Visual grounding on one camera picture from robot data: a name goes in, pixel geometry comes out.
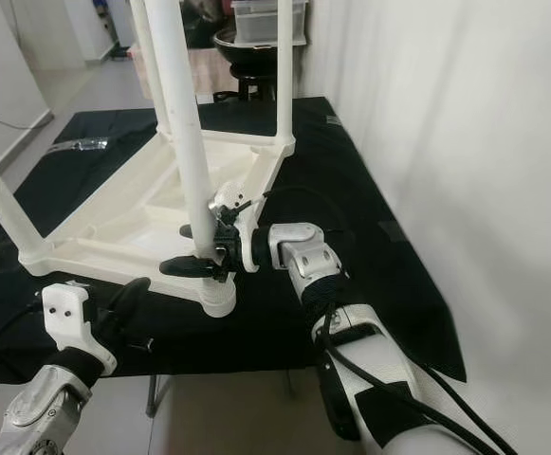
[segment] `white pole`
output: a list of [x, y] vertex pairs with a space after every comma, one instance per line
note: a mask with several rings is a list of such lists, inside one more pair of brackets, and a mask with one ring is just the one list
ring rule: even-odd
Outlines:
[[136, 35], [138, 36], [138, 44], [142, 52], [142, 60], [146, 68], [147, 80], [151, 89], [151, 97], [155, 105], [155, 113], [157, 116], [158, 128], [166, 134], [171, 132], [170, 122], [165, 110], [163, 101], [163, 90], [161, 89], [161, 79], [159, 78], [159, 70], [155, 58], [155, 50], [153, 48], [153, 39], [151, 38], [151, 29], [149, 28], [149, 19], [146, 15], [146, 7], [143, 0], [132, 0], [132, 16], [134, 17], [134, 25], [136, 26]]
[[178, 0], [145, 0], [172, 143], [199, 257], [214, 257], [213, 198]]
[[34, 262], [50, 250], [0, 177], [0, 223], [18, 247], [21, 262]]
[[292, 0], [277, 4], [277, 135], [284, 144], [292, 136]]

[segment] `table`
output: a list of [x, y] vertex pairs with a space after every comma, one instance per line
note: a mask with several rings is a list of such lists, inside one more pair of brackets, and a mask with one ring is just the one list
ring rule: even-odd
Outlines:
[[[199, 106], [206, 129], [274, 135], [275, 104], [225, 102]], [[303, 185], [341, 206], [355, 232], [350, 253], [342, 236], [326, 240], [351, 264], [355, 289], [345, 296], [372, 304], [398, 342], [442, 373], [465, 380], [465, 368], [448, 306], [405, 240], [336, 113], [324, 98], [293, 103], [296, 154], [287, 158], [274, 188]], [[63, 221], [155, 132], [152, 109], [76, 114], [56, 142], [112, 137], [102, 151], [46, 155], [15, 193], [42, 235]], [[338, 228], [328, 207], [308, 194], [273, 196], [260, 224], [306, 221]], [[54, 282], [89, 282], [104, 295], [119, 287], [65, 273], [32, 277], [0, 227], [0, 324]], [[206, 316], [199, 304], [151, 293], [128, 333], [154, 339], [148, 353], [128, 347], [115, 375], [226, 373], [302, 368], [313, 363], [312, 344], [286, 272], [238, 274], [237, 305], [225, 318]], [[0, 383], [28, 381], [55, 344], [42, 315], [27, 316], [0, 339]]]

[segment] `black basin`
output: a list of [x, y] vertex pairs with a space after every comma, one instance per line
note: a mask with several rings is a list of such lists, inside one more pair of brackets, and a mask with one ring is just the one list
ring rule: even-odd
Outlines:
[[235, 45], [235, 29], [223, 28], [213, 37], [214, 45], [225, 59], [232, 64], [257, 66], [277, 63], [277, 46], [258, 45], [239, 47]]

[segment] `storage box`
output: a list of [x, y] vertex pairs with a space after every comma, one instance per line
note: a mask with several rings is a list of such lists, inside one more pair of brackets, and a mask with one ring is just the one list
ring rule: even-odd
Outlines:
[[[294, 45], [305, 45], [304, 9], [308, 0], [293, 2]], [[240, 0], [230, 4], [235, 11], [237, 36], [241, 46], [277, 45], [277, 0]]]

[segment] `black tablecloth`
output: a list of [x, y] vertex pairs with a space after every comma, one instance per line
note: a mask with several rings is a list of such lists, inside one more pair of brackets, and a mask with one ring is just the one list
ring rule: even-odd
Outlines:
[[[286, 159], [274, 188], [303, 185], [338, 203], [355, 232], [349, 257], [344, 241], [328, 241], [354, 271], [358, 301], [372, 304], [399, 342], [423, 361], [457, 379], [465, 370], [449, 309], [412, 246], [396, 229], [351, 139], [324, 98], [294, 100], [296, 153]], [[268, 102], [220, 103], [199, 108], [205, 129], [273, 135], [275, 106]], [[106, 150], [46, 155], [15, 193], [43, 235], [60, 224], [155, 132], [151, 109], [83, 112], [56, 141], [113, 137]], [[339, 228], [329, 208], [308, 194], [278, 194], [260, 223], [307, 221]], [[119, 287], [64, 273], [32, 277], [0, 227], [0, 324], [43, 286], [76, 279], [104, 294]], [[286, 272], [238, 274], [237, 305], [225, 318], [206, 316], [200, 305], [151, 293], [128, 332], [152, 337], [153, 352], [129, 347], [118, 355], [116, 375], [221, 373], [297, 368], [313, 362], [297, 298]], [[43, 317], [22, 319], [0, 339], [0, 382], [29, 380], [55, 350]]]

